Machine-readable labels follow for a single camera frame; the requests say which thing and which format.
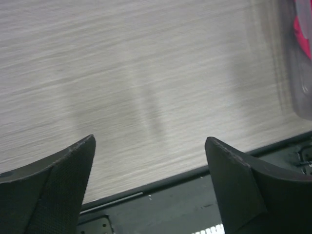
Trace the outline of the red t shirt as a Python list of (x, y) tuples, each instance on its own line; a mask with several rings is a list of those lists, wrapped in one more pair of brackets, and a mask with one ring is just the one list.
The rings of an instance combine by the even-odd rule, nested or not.
[(296, 41), (298, 42), (300, 48), (305, 53), (305, 55), (309, 59), (311, 59), (309, 40), (306, 39), (304, 37), (304, 35), (303, 35), (303, 32), (302, 32), (301, 27), (300, 27), (299, 20), (298, 20), (298, 16), (296, 16), (295, 19), (294, 19), (293, 29), (294, 29), (294, 35), (295, 35)]

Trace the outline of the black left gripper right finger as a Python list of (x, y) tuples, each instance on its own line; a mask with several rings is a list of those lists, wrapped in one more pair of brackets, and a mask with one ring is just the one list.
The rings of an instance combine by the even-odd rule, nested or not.
[(205, 143), (227, 234), (309, 234), (312, 178), (243, 153), (215, 137)]

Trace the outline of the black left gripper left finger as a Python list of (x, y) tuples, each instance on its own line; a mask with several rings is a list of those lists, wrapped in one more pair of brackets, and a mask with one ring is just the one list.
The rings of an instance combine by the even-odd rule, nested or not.
[(96, 140), (73, 145), (0, 175), (2, 234), (74, 234)]

